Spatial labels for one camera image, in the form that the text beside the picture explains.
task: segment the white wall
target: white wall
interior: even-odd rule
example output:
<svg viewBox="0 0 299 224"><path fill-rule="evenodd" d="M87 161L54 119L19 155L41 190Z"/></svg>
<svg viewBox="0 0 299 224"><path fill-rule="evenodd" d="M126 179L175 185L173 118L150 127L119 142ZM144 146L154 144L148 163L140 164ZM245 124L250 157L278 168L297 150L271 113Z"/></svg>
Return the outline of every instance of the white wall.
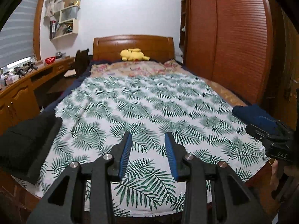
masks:
<svg viewBox="0 0 299 224"><path fill-rule="evenodd" d="M81 0L78 13L79 34L49 40L49 19L41 14L41 58L55 55L57 51L74 56L77 50L89 48L93 39L111 35L159 35L173 37L175 52L180 54L181 0Z"/></svg>

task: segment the yellow plush toy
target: yellow plush toy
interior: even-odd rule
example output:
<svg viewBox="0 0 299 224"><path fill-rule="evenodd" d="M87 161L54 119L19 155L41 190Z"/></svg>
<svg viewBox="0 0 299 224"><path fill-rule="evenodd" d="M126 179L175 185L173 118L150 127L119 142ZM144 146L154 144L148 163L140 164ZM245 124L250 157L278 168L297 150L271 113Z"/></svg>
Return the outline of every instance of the yellow plush toy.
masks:
<svg viewBox="0 0 299 224"><path fill-rule="evenodd" d="M135 61L135 60L149 60L148 56L144 56L141 49L124 49L121 51L121 59L123 61Z"/></svg>

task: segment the bed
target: bed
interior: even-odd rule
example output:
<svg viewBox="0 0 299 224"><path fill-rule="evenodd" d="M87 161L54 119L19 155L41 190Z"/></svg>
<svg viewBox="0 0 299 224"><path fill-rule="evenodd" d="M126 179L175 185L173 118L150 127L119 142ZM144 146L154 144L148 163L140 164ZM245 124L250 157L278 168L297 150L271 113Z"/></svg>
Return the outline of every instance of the bed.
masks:
<svg viewBox="0 0 299 224"><path fill-rule="evenodd" d="M140 48L156 62L117 61L119 52ZM71 161L88 163L110 151L124 131L133 134L127 173L112 184L115 215L151 217L183 211L185 183L171 176L164 134L203 161L224 160L243 181L266 164L265 149L245 132L231 112L245 105L233 93L192 75L176 63L172 38L122 35L94 39L91 73L55 107L63 125L44 162L36 185L17 180L42 197ZM207 182L208 201L211 201ZM90 182L85 210L89 211Z"/></svg>

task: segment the leaf print blanket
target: leaf print blanket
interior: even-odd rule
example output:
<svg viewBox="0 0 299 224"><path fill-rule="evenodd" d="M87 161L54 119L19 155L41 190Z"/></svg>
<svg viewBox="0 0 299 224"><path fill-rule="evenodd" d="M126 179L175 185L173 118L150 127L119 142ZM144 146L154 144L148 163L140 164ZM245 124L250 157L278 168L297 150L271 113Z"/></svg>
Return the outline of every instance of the leaf print blanket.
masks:
<svg viewBox="0 0 299 224"><path fill-rule="evenodd" d="M147 217L183 211L186 185L171 176L164 147L167 131L203 161L227 161L243 181L268 160L261 143L246 134L246 125L231 111L203 79L193 75L86 78L56 107L63 124L38 184L22 184L42 197L70 162L95 161L130 131L133 145L126 175L111 187L115 215ZM89 182L86 210L90 186ZM210 183L206 186L210 202Z"/></svg>

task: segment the wooden bed frame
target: wooden bed frame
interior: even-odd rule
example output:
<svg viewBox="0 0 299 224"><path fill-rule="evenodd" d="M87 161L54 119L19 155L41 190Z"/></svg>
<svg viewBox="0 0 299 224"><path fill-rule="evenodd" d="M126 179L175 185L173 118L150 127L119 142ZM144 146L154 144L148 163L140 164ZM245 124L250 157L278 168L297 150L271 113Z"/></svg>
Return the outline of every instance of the wooden bed frame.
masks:
<svg viewBox="0 0 299 224"><path fill-rule="evenodd" d="M94 60L120 60L123 49L139 48L145 56L161 63L174 59L174 45L172 37L154 35L117 35L94 38Z"/></svg>
<svg viewBox="0 0 299 224"><path fill-rule="evenodd" d="M95 38L93 59L116 61L121 59L121 50L128 48L140 48L146 56L161 63L174 58L173 39L171 37L120 35ZM271 166L267 162L257 174L246 182L246 185L256 189L264 210L272 216L277 211L279 204L271 198L270 177ZM0 200L1 198L11 203L14 210L10 210L10 212L14 212L23 222L26 221L28 214L40 200L40 198L30 194L11 175L3 172L0 168Z"/></svg>

